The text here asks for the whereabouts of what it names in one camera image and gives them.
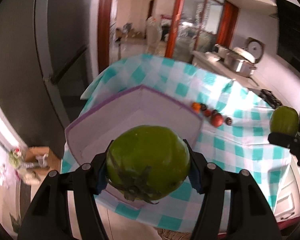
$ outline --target orange tomato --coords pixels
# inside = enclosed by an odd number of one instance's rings
[[[197,102],[193,102],[192,103],[192,109],[196,112],[196,113],[199,113],[200,112],[200,109],[201,109],[201,105]]]

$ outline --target red door frame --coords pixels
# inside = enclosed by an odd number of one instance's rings
[[[148,19],[149,17],[151,17],[152,14],[153,14],[154,1],[155,1],[155,0],[151,0],[151,1],[149,2],[149,11],[148,11],[148,17],[147,17],[147,19]]]
[[[171,27],[169,32],[169,39],[167,43],[166,55],[167,58],[172,58],[174,46],[176,44],[176,38],[178,35],[179,22],[181,18],[183,3],[185,0],[175,0],[173,15],[171,21]]]
[[[217,44],[227,48],[230,47],[238,14],[239,8],[225,0],[218,30]]]
[[[99,73],[109,66],[110,14],[112,0],[99,0],[98,68]]]

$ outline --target teal and white checkered cloth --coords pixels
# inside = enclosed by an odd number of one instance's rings
[[[115,62],[90,84],[82,95],[88,101],[81,114],[106,98],[140,84],[187,105],[194,101],[205,103],[223,116],[231,117],[232,126],[222,125],[217,129],[204,122],[193,150],[226,171],[249,170],[274,210],[291,155],[288,150],[267,141],[273,109],[265,101],[226,77],[183,62],[139,55]],[[66,145],[61,171],[74,171],[78,167]],[[188,178],[157,205],[146,204],[140,210],[109,201],[102,194],[96,197],[98,203],[122,216],[181,232],[193,230],[202,200],[203,195],[192,189]],[[230,192],[226,192],[221,232],[226,231],[229,203]]]

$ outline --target white wall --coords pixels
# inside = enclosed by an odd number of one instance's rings
[[[223,6],[211,5],[205,30],[217,34]]]
[[[255,77],[280,100],[300,111],[300,74],[277,55],[278,24],[279,21],[270,16],[241,9],[230,47],[244,47],[248,37],[263,42],[266,45],[265,53],[257,64]]]
[[[162,14],[172,16],[175,0],[157,0],[154,10],[154,17],[160,21]]]
[[[132,23],[132,28],[136,32],[144,33],[150,1],[151,0],[118,0],[117,28],[122,29],[126,23]]]

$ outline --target green tomato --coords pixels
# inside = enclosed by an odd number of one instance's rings
[[[296,110],[279,106],[270,119],[270,131],[295,136],[299,130],[299,115]]]
[[[106,158],[110,184],[129,200],[158,200],[176,190],[190,170],[186,143],[171,129],[134,127],[114,140]]]

